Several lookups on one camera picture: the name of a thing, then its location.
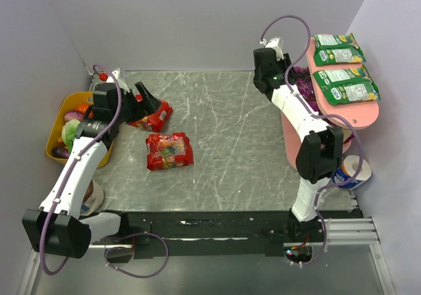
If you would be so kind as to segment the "purple candy bag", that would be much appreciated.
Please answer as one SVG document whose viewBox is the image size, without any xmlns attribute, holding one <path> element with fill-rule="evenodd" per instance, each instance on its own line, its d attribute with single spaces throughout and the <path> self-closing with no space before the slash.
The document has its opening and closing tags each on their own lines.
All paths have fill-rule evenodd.
<svg viewBox="0 0 421 295">
<path fill-rule="evenodd" d="M 320 109 L 318 108 L 318 105 L 315 101 L 307 101 L 307 103 L 310 105 L 310 107 L 312 108 L 312 110 L 314 112 L 320 113 Z M 336 124 L 334 124 L 330 119 L 325 119 L 326 122 L 328 122 L 332 127 L 334 126 L 338 126 Z M 344 128 L 341 127 L 342 131 L 343 131 L 343 144 L 347 144 L 349 142 L 351 142 L 351 140 L 354 138 L 353 133 L 351 132 L 351 130 L 349 130 L 348 128 Z"/>
<path fill-rule="evenodd" d="M 315 102 L 316 96 L 308 67 L 293 67 L 295 84 L 306 101 Z"/>
</svg>

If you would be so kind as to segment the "green candy bag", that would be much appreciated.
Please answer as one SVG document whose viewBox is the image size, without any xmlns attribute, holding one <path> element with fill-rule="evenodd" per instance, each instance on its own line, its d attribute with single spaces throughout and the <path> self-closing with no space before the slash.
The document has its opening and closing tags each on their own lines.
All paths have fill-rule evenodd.
<svg viewBox="0 0 421 295">
<path fill-rule="evenodd" d="M 317 67 L 366 61 L 353 33 L 348 35 L 316 34 L 314 44 L 313 59 Z"/>
<path fill-rule="evenodd" d="M 364 65 L 358 68 L 319 70 L 313 74 L 331 105 L 380 100 L 380 92 Z"/>
</svg>

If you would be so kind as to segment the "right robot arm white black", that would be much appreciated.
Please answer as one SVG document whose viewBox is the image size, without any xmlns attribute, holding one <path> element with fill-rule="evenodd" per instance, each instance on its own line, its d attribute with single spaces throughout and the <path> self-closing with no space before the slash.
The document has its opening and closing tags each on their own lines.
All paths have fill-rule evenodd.
<svg viewBox="0 0 421 295">
<path fill-rule="evenodd" d="M 321 191 L 339 167 L 343 151 L 343 132 L 316 117 L 296 85 L 287 83 L 290 59 L 277 59 L 272 48 L 253 51 L 254 85 L 286 117 L 299 137 L 295 166 L 300 185 L 292 214 L 299 222 L 316 217 Z"/>
</svg>

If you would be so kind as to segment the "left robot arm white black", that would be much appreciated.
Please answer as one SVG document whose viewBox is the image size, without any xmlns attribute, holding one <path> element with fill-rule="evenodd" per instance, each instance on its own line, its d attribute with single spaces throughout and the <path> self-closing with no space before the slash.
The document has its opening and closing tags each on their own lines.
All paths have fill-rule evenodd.
<svg viewBox="0 0 421 295">
<path fill-rule="evenodd" d="M 160 101 L 135 84 L 141 99 L 114 83 L 93 92 L 93 105 L 76 129 L 70 157 L 49 195 L 37 210 L 29 209 L 22 224 L 36 252 L 80 259 L 92 242 L 112 236 L 125 222 L 120 212 L 101 212 L 86 219 L 80 209 L 86 190 L 118 136 L 119 126 L 155 113 Z"/>
</svg>

